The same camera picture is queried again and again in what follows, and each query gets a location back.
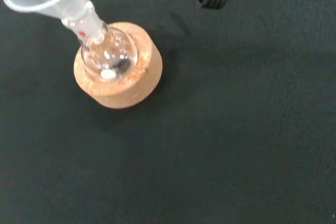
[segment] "dark green surface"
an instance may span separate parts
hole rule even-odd
[[[1,3],[1,224],[334,223],[335,0],[92,1],[149,32],[160,85],[101,107],[75,35]]]

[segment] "round-bottom flask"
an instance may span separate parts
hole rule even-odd
[[[125,77],[138,59],[133,39],[123,31],[102,25],[102,36],[97,41],[82,40],[81,55],[85,69],[101,81],[118,81]]]

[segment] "cork stand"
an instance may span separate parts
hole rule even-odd
[[[157,86],[162,74],[162,58],[147,32],[138,25],[126,22],[113,23],[129,34],[138,50],[138,61],[125,78],[117,82],[94,79],[86,72],[79,49],[73,72],[78,85],[101,105],[111,109],[131,107],[148,97]]]

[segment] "flask neck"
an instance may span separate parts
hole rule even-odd
[[[81,42],[92,40],[95,44],[104,41],[103,21],[98,17],[91,1],[87,1],[84,14],[77,18],[64,18],[63,25],[72,30]]]

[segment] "red marking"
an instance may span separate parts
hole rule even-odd
[[[79,32],[80,36],[82,36],[83,38],[86,38],[86,34],[83,31]]]

